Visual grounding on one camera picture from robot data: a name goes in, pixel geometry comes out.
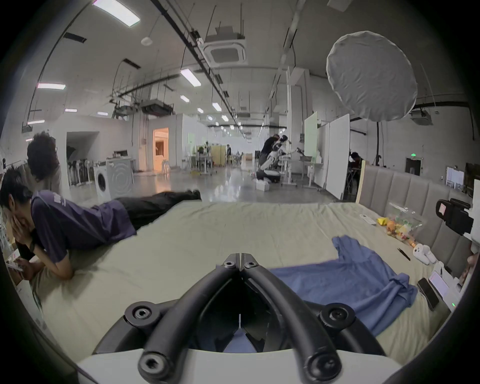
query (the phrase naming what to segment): smartphone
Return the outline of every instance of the smartphone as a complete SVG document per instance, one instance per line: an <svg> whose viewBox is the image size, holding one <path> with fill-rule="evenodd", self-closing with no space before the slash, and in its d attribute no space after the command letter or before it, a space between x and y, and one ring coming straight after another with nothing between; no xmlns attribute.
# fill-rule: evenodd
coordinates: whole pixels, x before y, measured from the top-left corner
<svg viewBox="0 0 480 384"><path fill-rule="evenodd" d="M439 303L438 297L431 287L431 285L428 283L428 280L426 278L422 278L419 280L417 283L417 287L419 291L422 293L423 296L427 299L428 303L428 308L430 311L433 311L437 304Z"/></svg>
<svg viewBox="0 0 480 384"><path fill-rule="evenodd" d="M443 299L448 292L447 283L444 282L444 280L436 271L432 273L432 275L428 278L428 280L430 281L430 283L433 285L435 290Z"/></svg>

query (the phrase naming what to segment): pipe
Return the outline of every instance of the pipe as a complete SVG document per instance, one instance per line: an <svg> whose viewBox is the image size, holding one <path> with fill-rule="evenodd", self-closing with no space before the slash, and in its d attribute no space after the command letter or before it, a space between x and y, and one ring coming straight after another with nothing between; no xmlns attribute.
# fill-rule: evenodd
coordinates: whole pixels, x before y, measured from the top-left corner
<svg viewBox="0 0 480 384"><path fill-rule="evenodd" d="M188 48L188 50L190 51L190 53L192 54L193 58L197 61L197 63L200 65L200 68L202 69L202 71L205 73L205 75L207 76L208 80L210 81L210 83L212 84L213 88L215 88L218 96L220 97L220 99L222 100L222 102L225 104L225 107L227 107L227 111L228 113L230 114L230 116L232 117L232 120L236 122L235 118L233 117L233 112L232 112L232 109L230 107L230 104L224 99L223 97L223 94L222 92L219 91L219 89L217 88L217 86L215 85L215 82L212 80L212 78L210 77L210 74L207 70L207 68L205 68L203 62L200 60L200 58L198 57L197 55L197 52L195 52L195 48L194 46L192 46L188 39L184 36L184 34L181 32L181 30L179 29L178 25L175 23L175 21L172 19L172 17L168 14L167 10L165 8L163 8L163 6L160 4L160 2L158 0L150 0L152 2L153 5L155 5L155 7L160 11L160 13L163 15L163 17L165 17L166 21L171 25L171 27L173 28L173 30L175 32L177 32L177 35L180 37L180 39L182 39L183 43L186 45L186 47Z"/></svg>
<svg viewBox="0 0 480 384"><path fill-rule="evenodd" d="M287 54L290 51L290 46L293 42L293 37L295 37L295 33L297 31L298 23L300 20L300 14L303 9L303 6L305 5L305 0L298 0L297 1L297 6L295 7L295 13L293 14L292 18L292 23L290 27L288 28L287 36L285 37L285 42L283 43L283 52L282 56L280 58L280 64L277 68L277 71L275 73L275 77L273 78L273 83L272 83L272 88L270 89L270 94L267 99L268 101L273 97L273 92L274 92L274 84L275 84L275 79L278 77L280 78L282 72L283 72L283 65L285 64L285 60L287 60Z"/></svg>

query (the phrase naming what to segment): white device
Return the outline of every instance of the white device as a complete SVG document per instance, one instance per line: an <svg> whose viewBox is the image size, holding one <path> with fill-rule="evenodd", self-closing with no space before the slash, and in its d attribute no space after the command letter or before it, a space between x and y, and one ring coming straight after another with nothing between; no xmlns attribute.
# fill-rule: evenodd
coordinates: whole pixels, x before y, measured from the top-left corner
<svg viewBox="0 0 480 384"><path fill-rule="evenodd" d="M129 196L133 191L131 159L107 159L105 165L94 168L96 193L100 203Z"/></svg>
<svg viewBox="0 0 480 384"><path fill-rule="evenodd" d="M360 215L360 217L365 220L368 224L370 225L377 225L377 223L375 223L375 220L373 220L372 218L368 217L367 215Z"/></svg>

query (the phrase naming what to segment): white plush toy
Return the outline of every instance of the white plush toy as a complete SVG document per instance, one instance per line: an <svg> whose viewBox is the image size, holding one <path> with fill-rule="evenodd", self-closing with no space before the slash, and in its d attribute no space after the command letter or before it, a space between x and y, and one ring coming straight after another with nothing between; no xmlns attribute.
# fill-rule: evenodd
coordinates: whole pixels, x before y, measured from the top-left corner
<svg viewBox="0 0 480 384"><path fill-rule="evenodd" d="M435 264L438 261L428 245L417 244L413 249L413 256L425 265Z"/></svg>

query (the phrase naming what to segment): bed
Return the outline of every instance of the bed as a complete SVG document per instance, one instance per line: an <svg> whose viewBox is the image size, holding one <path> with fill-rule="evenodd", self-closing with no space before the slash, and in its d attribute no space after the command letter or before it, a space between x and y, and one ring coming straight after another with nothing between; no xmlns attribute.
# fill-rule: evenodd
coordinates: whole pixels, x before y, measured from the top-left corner
<svg viewBox="0 0 480 384"><path fill-rule="evenodd" d="M183 202L138 235L94 252L72 254L75 275L60 282L44 270L32 282L45 322L74 361L89 356L101 337L135 301L179 298L216 264L235 252L251 253L265 267L320 263L337 258L332 237L348 235L377 252L415 285L431 273L359 215L378 215L360 204L248 204ZM448 315L428 309L418 294L413 305L378 337L386 354L405 364L428 343Z"/></svg>

